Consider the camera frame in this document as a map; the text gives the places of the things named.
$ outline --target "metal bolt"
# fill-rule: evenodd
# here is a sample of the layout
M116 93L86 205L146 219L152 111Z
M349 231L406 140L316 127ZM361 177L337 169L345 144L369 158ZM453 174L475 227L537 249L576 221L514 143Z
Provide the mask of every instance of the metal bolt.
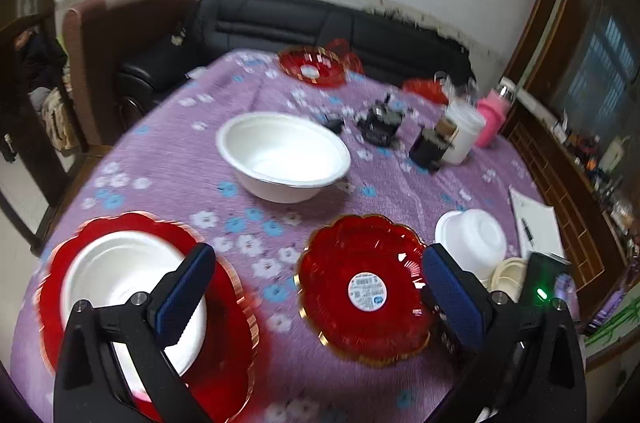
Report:
M81 313L84 309L86 309L89 306L89 301L88 300L79 300L78 302L76 302L74 304L74 311L77 313Z
M140 306L144 304L146 301L146 293L144 291L138 291L137 293L134 293L133 295L131 295L131 298L129 299L129 301L134 306Z
M509 301L509 295L507 295L504 291L494 291L491 294L491 300L493 300L498 306L502 306L507 304Z
M566 302L561 298L552 298L551 305L558 311L563 311L566 309Z

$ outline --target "floral tablecloth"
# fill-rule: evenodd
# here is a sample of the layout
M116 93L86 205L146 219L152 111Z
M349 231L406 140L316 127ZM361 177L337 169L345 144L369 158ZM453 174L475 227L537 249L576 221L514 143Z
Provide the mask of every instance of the floral tablecloth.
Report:
M315 228L345 212L386 215L433 240L438 218L480 208L502 225L508 255L519 254L508 187L540 195L513 146L473 149L460 166L436 174L415 166L407 150L420 124L441 108L415 95L348 75L348 85L320 90L285 76L273 54L235 51L203 70L119 141L82 188L47 245L18 317L11 375L44 423L52 422L53 376L40 354L34 293L47 256L88 219L145 210L187 223L238 272L260 329L254 392L239 421L286 423L423 422L455 381L437 345L384 369L344 361L323 347L298 314L292 275ZM411 108L394 148L364 143L353 121L341 137L351 152L345 179L307 202L283 206L239 187L216 149L222 123L248 111L280 111L317 119L352 116L391 92L395 108Z

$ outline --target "round white sticker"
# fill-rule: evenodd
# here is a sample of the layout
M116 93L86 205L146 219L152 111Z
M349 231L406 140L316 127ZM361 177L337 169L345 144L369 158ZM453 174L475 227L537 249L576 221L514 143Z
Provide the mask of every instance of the round white sticker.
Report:
M351 303L360 311L377 311L386 302L385 283L378 275L368 271L353 276L348 294Z
M304 66L300 66L300 72L303 77L306 78L318 78L320 76L320 71L315 66L310 66L309 64L305 64Z

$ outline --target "red bowl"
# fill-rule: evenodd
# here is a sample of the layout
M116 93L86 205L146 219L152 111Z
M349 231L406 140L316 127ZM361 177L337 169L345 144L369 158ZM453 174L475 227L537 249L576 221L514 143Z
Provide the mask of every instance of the red bowl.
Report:
M422 96L434 104L446 106L449 103L449 99L442 92L440 82L433 79L414 78L405 80L404 83L402 83L402 90Z
M87 244L107 233L121 230L151 233L185 255L196 243L203 241L187 225L158 221L145 212L128 212L118 217L92 219L79 228L75 237L57 246L49 264L49 275L36 294L43 359L52 371L58 366L64 336L60 320L60 293L66 270ZM244 300L235 270L222 257L216 258L219 265L205 293L205 339L196 360L182 379L213 421L227 421L242 410L254 387L258 327ZM140 412L160 421L152 403L138 398L134 401Z
M383 215L345 215L311 235L296 283L300 314L340 356L383 366L429 342L420 300L425 244Z
M278 54L280 68L288 76L322 88L346 82L344 66L335 53L312 46L293 47Z

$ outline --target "pen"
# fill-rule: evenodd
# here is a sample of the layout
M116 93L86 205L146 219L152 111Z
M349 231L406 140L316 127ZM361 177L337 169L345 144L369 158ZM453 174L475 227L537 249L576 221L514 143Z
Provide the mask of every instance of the pen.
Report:
M529 240L531 249L533 251L537 251L535 245L533 244L533 235L531 235L531 230L529 229L529 225L527 225L527 222L524 220L524 218L522 219L522 226L524 227L524 233L527 236L527 239Z

